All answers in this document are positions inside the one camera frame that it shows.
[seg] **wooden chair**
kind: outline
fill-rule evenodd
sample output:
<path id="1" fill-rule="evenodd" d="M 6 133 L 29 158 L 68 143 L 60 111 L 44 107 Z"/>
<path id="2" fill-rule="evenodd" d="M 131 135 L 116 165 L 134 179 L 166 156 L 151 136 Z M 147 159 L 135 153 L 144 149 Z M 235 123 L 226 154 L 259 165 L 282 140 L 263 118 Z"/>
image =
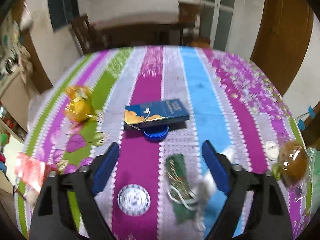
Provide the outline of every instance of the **wooden chair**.
<path id="1" fill-rule="evenodd" d="M 193 29 L 195 28 L 195 23 L 202 11 L 203 5 L 201 4 L 194 4 L 194 3 L 186 3 L 186 2 L 179 2 L 179 22 L 181 23 L 188 23 L 191 27 L 189 28 L 189 32 L 187 35 L 183 36 L 183 30 L 180 30 L 180 45 L 190 45 L 193 42 L 195 44 L 209 44 L 210 40 L 207 41 L 199 36 L 195 36 L 193 34 Z"/>
<path id="2" fill-rule="evenodd" d="M 82 15 L 76 17 L 71 22 L 72 29 L 76 34 L 83 54 L 92 53 L 106 49 L 98 33 L 90 26 L 88 16 Z"/>
<path id="3" fill-rule="evenodd" d="M 202 5 L 186 2 L 179 3 L 179 22 L 195 24 L 198 15 L 201 12 Z"/>

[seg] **green object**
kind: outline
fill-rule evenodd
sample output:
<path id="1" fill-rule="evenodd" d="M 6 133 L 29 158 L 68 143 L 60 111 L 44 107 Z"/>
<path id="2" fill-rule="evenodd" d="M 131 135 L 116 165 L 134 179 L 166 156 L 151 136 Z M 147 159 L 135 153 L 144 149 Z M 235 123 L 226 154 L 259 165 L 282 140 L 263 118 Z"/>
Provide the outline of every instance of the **green object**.
<path id="1" fill-rule="evenodd" d="M 8 142 L 8 135 L 6 133 L 1 134 L 1 145 L 6 145 Z"/>
<path id="2" fill-rule="evenodd" d="M 311 216 L 315 214 L 320 206 L 320 151 L 308 148 L 310 177 L 312 181 L 312 210 Z"/>
<path id="3" fill-rule="evenodd" d="M 165 161 L 165 167 L 167 169 L 169 184 L 181 193 L 184 200 L 192 199 L 188 193 L 190 189 L 186 178 L 186 165 L 183 154 L 174 154 L 168 157 Z M 175 191 L 171 190 L 170 193 L 173 198 L 180 201 Z M 188 210 L 183 204 L 172 201 L 172 206 L 178 224 L 193 219 L 196 214 L 196 211 Z"/>
<path id="4" fill-rule="evenodd" d="M 281 173 L 279 169 L 279 163 L 275 163 L 272 166 L 272 174 L 276 178 L 276 181 L 281 179 Z"/>

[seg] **purple leaf pattern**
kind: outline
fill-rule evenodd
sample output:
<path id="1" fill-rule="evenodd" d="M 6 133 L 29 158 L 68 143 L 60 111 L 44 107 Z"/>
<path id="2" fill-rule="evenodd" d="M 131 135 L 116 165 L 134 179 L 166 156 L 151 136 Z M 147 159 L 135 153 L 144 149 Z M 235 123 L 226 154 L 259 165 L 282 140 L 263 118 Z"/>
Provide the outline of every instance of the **purple leaf pattern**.
<path id="1" fill-rule="evenodd" d="M 53 145 L 56 145 L 58 142 L 58 138 L 61 135 L 61 131 L 59 129 L 56 129 L 51 135 L 50 135 L 50 142 Z"/>
<path id="2" fill-rule="evenodd" d="M 79 167 L 85 166 L 85 165 L 90 165 L 94 158 L 92 157 L 87 157 L 84 158 L 80 163 L 79 166 L 75 166 L 74 164 L 69 164 L 68 166 L 65 167 L 63 174 L 68 174 L 68 173 L 73 173 L 75 172 Z"/>
<path id="3" fill-rule="evenodd" d="M 63 174 L 73 173 L 78 169 L 74 164 L 69 164 L 63 171 Z"/>
<path id="4" fill-rule="evenodd" d="M 87 157 L 87 158 L 84 158 L 80 163 L 79 163 L 79 167 L 81 166 L 85 166 L 85 165 L 90 165 L 93 161 L 93 158 L 91 157 Z"/>
<path id="5" fill-rule="evenodd" d="M 56 149 L 53 153 L 52 160 L 55 164 L 59 163 L 62 160 L 64 151 L 61 149 Z"/>
<path id="6" fill-rule="evenodd" d="M 44 148 L 39 147 L 38 150 L 36 151 L 35 157 L 37 160 L 43 161 L 44 158 Z"/>
<path id="7" fill-rule="evenodd" d="M 68 134 L 80 133 L 84 124 L 83 123 L 71 123 Z"/>
<path id="8" fill-rule="evenodd" d="M 81 134 L 74 134 L 70 137 L 67 144 L 67 152 L 72 153 L 76 150 L 85 147 L 87 143 L 85 142 Z"/>

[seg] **plastic bag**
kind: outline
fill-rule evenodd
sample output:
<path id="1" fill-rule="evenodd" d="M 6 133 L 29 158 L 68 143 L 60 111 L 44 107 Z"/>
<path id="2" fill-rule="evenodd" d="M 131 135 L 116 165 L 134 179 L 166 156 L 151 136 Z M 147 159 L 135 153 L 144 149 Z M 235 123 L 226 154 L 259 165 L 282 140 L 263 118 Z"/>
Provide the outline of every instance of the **plastic bag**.
<path id="1" fill-rule="evenodd" d="M 279 170 L 287 185 L 297 185 L 305 176 L 308 167 L 308 155 L 300 143 L 288 141 L 280 149 Z"/>
<path id="2" fill-rule="evenodd" d="M 312 182 L 312 210 L 311 216 L 315 214 L 320 206 L 320 151 L 308 148 L 309 171 Z"/>

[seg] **white cable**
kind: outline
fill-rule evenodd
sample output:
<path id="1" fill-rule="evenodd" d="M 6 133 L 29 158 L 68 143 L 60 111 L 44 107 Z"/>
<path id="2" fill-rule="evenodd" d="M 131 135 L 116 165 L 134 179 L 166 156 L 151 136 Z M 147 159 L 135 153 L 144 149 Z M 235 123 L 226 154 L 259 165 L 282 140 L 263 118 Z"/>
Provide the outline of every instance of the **white cable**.
<path id="1" fill-rule="evenodd" d="M 180 201 L 175 199 L 174 197 L 172 197 L 171 192 L 170 192 L 171 189 L 173 189 L 178 194 L 178 197 L 180 198 Z M 197 208 L 193 208 L 193 207 L 188 206 L 188 204 L 197 203 L 197 200 L 196 199 L 184 200 L 182 195 L 181 195 L 181 193 L 174 186 L 170 186 L 169 187 L 168 196 L 172 201 L 174 201 L 175 203 L 178 203 L 178 204 L 183 204 L 185 206 L 185 208 L 190 210 L 190 211 L 196 211 L 197 210 Z"/>

